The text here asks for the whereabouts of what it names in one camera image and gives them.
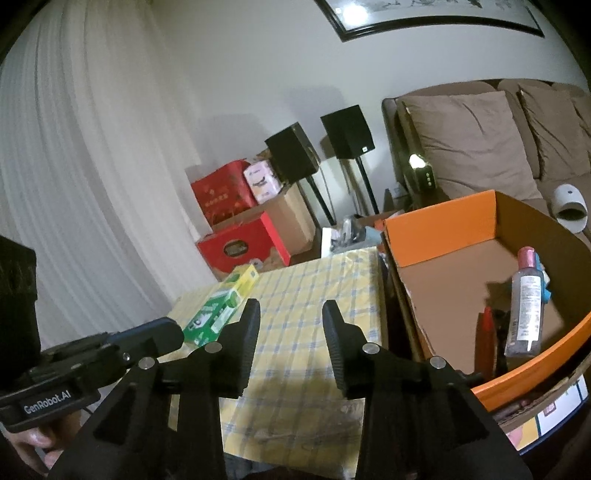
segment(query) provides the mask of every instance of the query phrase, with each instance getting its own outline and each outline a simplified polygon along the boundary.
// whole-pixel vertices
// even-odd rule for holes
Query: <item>plastic bottle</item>
[[[505,357],[534,357],[540,353],[544,308],[544,274],[535,262],[535,250],[523,247],[517,253],[519,270],[511,284],[511,321]]]

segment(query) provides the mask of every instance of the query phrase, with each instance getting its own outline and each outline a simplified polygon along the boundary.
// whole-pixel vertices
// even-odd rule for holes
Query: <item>table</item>
[[[209,290],[184,295],[169,316],[186,325],[208,294]],[[386,341],[377,250],[351,251],[263,273],[250,296],[261,303],[261,330],[244,395],[220,401],[225,452],[352,478],[364,401],[347,401],[336,387],[321,309],[325,300],[335,299],[345,320],[359,325],[368,341]],[[190,351],[185,346],[162,360]],[[176,427],[177,407],[173,402],[171,427]]]

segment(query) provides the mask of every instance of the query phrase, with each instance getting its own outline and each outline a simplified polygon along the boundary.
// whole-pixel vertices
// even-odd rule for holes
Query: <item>green box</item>
[[[258,280],[253,265],[240,265],[220,284],[183,329],[184,341],[201,347],[214,342]]]

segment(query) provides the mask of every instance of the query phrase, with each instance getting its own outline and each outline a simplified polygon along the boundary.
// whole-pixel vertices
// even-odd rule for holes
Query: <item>red gift box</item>
[[[234,160],[191,184],[210,225],[258,205],[243,175],[248,166],[244,159]]]
[[[250,263],[264,272],[289,265],[291,258],[266,212],[208,235],[197,248],[219,280],[238,265]]]

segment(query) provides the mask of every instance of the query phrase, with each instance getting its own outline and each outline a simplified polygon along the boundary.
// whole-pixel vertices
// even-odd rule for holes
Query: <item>picture frame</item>
[[[341,41],[425,25],[485,25],[544,38],[523,0],[314,0]]]

